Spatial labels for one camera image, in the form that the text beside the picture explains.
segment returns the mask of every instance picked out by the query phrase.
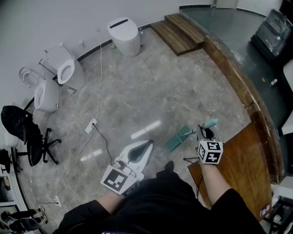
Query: wooden board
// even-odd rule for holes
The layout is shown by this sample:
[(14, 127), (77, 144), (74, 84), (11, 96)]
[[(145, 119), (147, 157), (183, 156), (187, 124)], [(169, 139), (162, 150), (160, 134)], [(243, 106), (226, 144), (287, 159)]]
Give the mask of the wooden board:
[(151, 28), (177, 56), (197, 49), (190, 39), (165, 20), (151, 24)]
[(165, 16), (165, 20), (193, 41), (198, 48), (203, 48), (205, 36), (188, 19), (180, 14), (172, 14)]
[[(254, 124), (250, 123), (226, 142), (223, 148), (224, 153), (217, 168), (260, 221), (262, 219), (260, 211), (266, 205), (271, 205), (271, 185), (265, 152)], [(195, 163), (188, 168), (195, 183), (198, 184), (202, 175), (201, 167)], [(207, 208), (210, 208), (211, 203), (203, 181), (200, 185), (200, 193)]]

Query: office chair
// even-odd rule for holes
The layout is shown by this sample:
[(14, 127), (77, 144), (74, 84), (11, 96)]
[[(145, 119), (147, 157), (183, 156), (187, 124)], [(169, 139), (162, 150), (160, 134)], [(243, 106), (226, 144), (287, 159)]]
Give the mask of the office chair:
[(5, 170), (9, 174), (10, 173), (10, 164), (11, 164), (11, 161), (10, 161), (10, 157), (8, 155), (8, 151), (5, 150), (5, 149), (0, 149), (0, 164), (5, 167), (5, 169), (3, 169), (1, 167), (2, 174), (3, 174), (3, 172)]
[(57, 165), (59, 162), (55, 160), (49, 147), (54, 143), (61, 143), (60, 139), (48, 142), (50, 128), (47, 128), (45, 137), (41, 134), (37, 124), (33, 123), (33, 115), (16, 106), (4, 106), (1, 112), (1, 120), (6, 130), (27, 145), (27, 152), (16, 152), (16, 162), (20, 156), (27, 155), (31, 166), (35, 166), (43, 157), (43, 162), (47, 163), (46, 153)]

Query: smart toilet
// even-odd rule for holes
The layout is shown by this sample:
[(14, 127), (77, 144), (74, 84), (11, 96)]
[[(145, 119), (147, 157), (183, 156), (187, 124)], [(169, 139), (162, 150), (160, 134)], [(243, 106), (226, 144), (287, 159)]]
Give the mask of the smart toilet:
[(59, 85), (51, 78), (45, 79), (32, 69), (23, 67), (19, 71), (21, 81), (32, 88), (36, 110), (54, 112), (59, 105)]
[(81, 89), (86, 78), (82, 66), (62, 45), (54, 46), (47, 52), (48, 63), (57, 70), (58, 83), (72, 89)]

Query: teal tool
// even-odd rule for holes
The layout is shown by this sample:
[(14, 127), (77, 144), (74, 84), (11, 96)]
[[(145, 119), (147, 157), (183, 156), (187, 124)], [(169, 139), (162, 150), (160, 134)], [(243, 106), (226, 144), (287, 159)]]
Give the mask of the teal tool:
[[(219, 122), (218, 119), (212, 119), (209, 122), (203, 124), (202, 128), (203, 129), (211, 128), (211, 127), (215, 126), (218, 122)], [(188, 136), (193, 135), (193, 134), (196, 134), (196, 129), (191, 130), (188, 126), (184, 126), (183, 128), (181, 128), (181, 130), (175, 136), (173, 136), (165, 144), (167, 150), (173, 151), (177, 146), (182, 144)]]

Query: black cable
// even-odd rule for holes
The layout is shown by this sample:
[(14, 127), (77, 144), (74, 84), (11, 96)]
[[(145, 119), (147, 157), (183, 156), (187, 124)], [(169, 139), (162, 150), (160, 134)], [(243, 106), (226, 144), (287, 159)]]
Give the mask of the black cable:
[(201, 175), (200, 181), (198, 182), (198, 185), (196, 185), (196, 199), (198, 200), (198, 195), (200, 192), (200, 186), (201, 186), (201, 180), (202, 180), (203, 176)]
[(58, 202), (48, 202), (48, 203), (44, 203), (44, 202), (40, 202), (42, 204), (58, 204)]
[(108, 142), (107, 142), (107, 139), (99, 132), (98, 128), (96, 127), (96, 125), (94, 123), (92, 123), (92, 125), (96, 128), (96, 130), (98, 131), (98, 133), (102, 136), (102, 138), (104, 138), (105, 142), (106, 142), (106, 149), (107, 149), (107, 152), (109, 154), (109, 157), (111, 159), (111, 165), (112, 165), (112, 157), (111, 157), (111, 154), (109, 153), (109, 150), (108, 150)]

